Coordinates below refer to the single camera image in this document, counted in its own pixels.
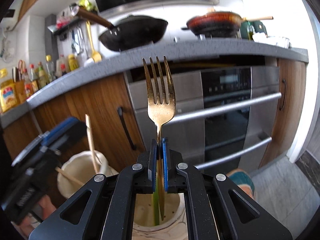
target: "chopstick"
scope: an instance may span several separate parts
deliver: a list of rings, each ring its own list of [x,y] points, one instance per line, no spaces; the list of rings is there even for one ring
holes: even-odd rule
[[[67,179],[70,179],[71,181],[73,181],[74,183],[80,185],[81,187],[84,185],[84,183],[82,183],[81,181],[79,181],[78,179],[76,179],[74,176],[69,175],[68,173],[66,173],[64,170],[60,169],[59,167],[56,167],[56,171],[61,173],[62,176],[66,177]]]
[[[97,159],[96,159],[98,157],[96,155],[96,152],[94,151],[91,122],[90,122],[90,117],[87,114],[85,115],[85,123],[87,125],[87,136],[88,136],[89,148],[90,148],[90,151],[92,154],[92,162],[93,162],[94,171],[96,174],[98,174],[99,170],[98,170],[98,164],[97,164]]]

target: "black cabinet handle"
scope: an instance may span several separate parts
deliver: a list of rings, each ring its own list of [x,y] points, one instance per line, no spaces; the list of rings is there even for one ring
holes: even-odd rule
[[[285,79],[282,79],[282,83],[284,84],[284,98],[283,98],[283,104],[281,107],[279,107],[279,110],[282,111],[284,109],[284,104],[285,104],[285,98],[287,96],[287,82]]]
[[[118,112],[118,115],[119,115],[121,124],[122,124],[122,126],[123,126],[125,135],[127,136],[128,141],[129,141],[129,143],[130,143],[131,149],[135,151],[135,150],[137,149],[137,147],[133,144],[133,142],[132,142],[132,140],[131,140],[131,137],[130,137],[130,134],[129,134],[129,131],[128,131],[128,129],[127,129],[127,126],[125,125],[125,121],[124,121],[124,118],[123,118],[123,108],[122,108],[121,106],[118,107],[117,112]]]

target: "digital display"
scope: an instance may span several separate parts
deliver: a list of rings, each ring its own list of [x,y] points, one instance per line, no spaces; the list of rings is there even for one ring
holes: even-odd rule
[[[220,84],[238,82],[238,75],[220,76]]]

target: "gray tile floor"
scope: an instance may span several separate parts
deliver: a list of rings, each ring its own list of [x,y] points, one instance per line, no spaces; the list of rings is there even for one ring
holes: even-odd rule
[[[256,201],[290,230],[293,239],[298,237],[320,205],[307,177],[284,156],[252,181]]]

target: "yellow jar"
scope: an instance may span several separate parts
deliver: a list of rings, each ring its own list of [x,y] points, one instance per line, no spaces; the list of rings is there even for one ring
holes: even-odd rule
[[[0,70],[0,78],[5,78],[8,75],[6,68]],[[18,105],[15,85],[12,79],[8,79],[0,84],[0,104],[3,112]]]
[[[78,63],[75,55],[70,54],[70,55],[68,56],[68,61],[69,61],[70,71],[73,71],[73,70],[79,68],[79,63]]]

